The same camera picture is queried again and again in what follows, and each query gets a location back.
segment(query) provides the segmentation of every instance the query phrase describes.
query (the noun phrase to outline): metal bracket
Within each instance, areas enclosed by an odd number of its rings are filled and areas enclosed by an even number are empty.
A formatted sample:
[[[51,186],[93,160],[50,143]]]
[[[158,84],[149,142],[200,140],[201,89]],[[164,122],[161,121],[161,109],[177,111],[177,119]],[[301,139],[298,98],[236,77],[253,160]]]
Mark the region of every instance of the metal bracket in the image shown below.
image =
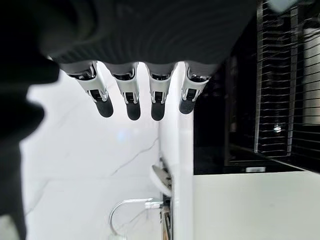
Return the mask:
[[[128,76],[130,77],[130,79],[128,80],[122,80],[122,79],[118,79],[117,77],[113,76],[116,80],[116,83],[119,87],[119,90],[121,92],[121,95],[124,98],[124,102],[126,104],[129,103],[126,93],[132,93],[133,95],[133,103],[137,104],[139,101],[139,86],[138,86],[138,81],[137,81],[137,73],[136,73],[136,67],[133,69],[133,74],[131,73],[131,75]]]
[[[80,79],[76,78],[76,80],[81,85],[83,90],[92,98],[92,100],[95,103],[97,102],[97,100],[92,96],[91,90],[98,90],[102,101],[105,102],[108,100],[107,86],[104,83],[104,80],[102,77],[103,75],[102,75],[98,66],[97,66],[96,70],[97,70],[97,74],[94,78],[92,78],[90,80],[80,80]]]
[[[197,97],[204,90],[206,84],[209,82],[211,77],[210,76],[197,76],[198,78],[202,78],[203,81],[196,82],[196,81],[192,81],[192,78],[190,79],[189,75],[190,75],[190,68],[187,68],[187,70],[185,71],[185,77],[184,77],[184,81],[183,81],[183,84],[182,84],[182,95],[181,95],[181,97],[182,97],[182,99],[184,101],[186,101],[187,100],[188,91],[190,89],[196,90],[195,96],[192,99],[192,102],[195,102],[197,100]]]

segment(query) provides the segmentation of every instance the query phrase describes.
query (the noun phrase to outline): robotic hand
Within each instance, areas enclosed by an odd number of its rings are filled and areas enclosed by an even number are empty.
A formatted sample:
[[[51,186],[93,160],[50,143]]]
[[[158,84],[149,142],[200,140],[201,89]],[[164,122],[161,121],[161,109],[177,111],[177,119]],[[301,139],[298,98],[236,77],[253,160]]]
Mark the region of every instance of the robotic hand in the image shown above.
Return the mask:
[[[137,81],[137,62],[126,64],[104,63],[116,80],[123,96],[127,115],[131,120],[138,120],[141,115],[139,86]],[[197,97],[217,69],[216,64],[186,62],[185,77],[181,88],[179,110],[183,114],[193,111]],[[146,63],[149,75],[151,95],[151,116],[160,121],[165,115],[165,103],[169,93],[172,74],[176,63]],[[70,77],[76,79],[83,90],[91,97],[101,116],[109,118],[114,109],[102,73],[96,61],[60,64],[60,68]]]

